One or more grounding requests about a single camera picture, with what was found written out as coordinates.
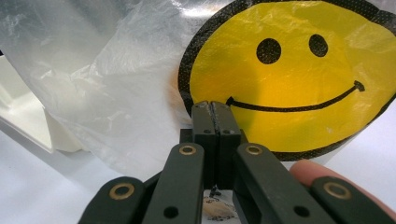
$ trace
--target plastic bag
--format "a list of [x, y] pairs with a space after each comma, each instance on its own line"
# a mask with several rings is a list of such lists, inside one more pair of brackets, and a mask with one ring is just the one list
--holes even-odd
[[[179, 128], [189, 126], [177, 85], [183, 53], [201, 26], [230, 2], [3, 1], [0, 49], [86, 149], [145, 180], [161, 171]], [[371, 2], [396, 12], [392, 0]], [[394, 29], [396, 21], [388, 26]]]

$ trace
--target curved black line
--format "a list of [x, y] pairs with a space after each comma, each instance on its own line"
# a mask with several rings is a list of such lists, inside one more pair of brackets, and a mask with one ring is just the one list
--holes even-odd
[[249, 110], [257, 110], [257, 111], [265, 111], [265, 112], [281, 112], [281, 113], [290, 113], [290, 112], [302, 112], [302, 111], [309, 111], [309, 110], [319, 110], [323, 109], [329, 105], [333, 105], [344, 98], [346, 98], [350, 93], [355, 90], [364, 91], [364, 86], [359, 81], [354, 82], [354, 86], [347, 90], [346, 92], [342, 93], [341, 95], [332, 98], [329, 101], [318, 105], [306, 105], [306, 106], [298, 106], [298, 107], [272, 107], [272, 106], [261, 106], [261, 105], [251, 105], [242, 102], [235, 101], [235, 99], [231, 96], [228, 98], [226, 105], [228, 106], [236, 106], [244, 109]]

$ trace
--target printed smiley graphic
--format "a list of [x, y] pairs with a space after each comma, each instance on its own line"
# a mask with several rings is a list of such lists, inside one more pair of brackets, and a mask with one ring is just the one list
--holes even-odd
[[396, 94], [396, 16], [363, 0], [235, 1], [189, 44], [186, 109], [229, 105], [250, 142], [282, 161], [343, 144]]

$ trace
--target smiley face eye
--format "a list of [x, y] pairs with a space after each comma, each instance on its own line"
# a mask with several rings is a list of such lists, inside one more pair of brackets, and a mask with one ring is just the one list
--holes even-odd
[[265, 64], [275, 63], [280, 58], [282, 49], [279, 43], [272, 39], [264, 39], [257, 47], [257, 58]]
[[329, 50], [326, 40], [321, 35], [312, 35], [309, 38], [309, 48], [319, 58], [324, 57]]

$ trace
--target yellow surface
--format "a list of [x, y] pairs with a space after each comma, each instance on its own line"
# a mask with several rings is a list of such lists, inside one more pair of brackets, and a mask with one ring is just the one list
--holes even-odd
[[[308, 45], [321, 35], [324, 57]], [[261, 63], [266, 38], [282, 52]], [[295, 107], [317, 105], [361, 82], [342, 101], [305, 112], [263, 112], [232, 106], [250, 142], [273, 151], [301, 152], [344, 140], [366, 126], [396, 92], [396, 37], [361, 15], [325, 2], [261, 3], [234, 15], [205, 42], [191, 71], [191, 96], [225, 103]]]

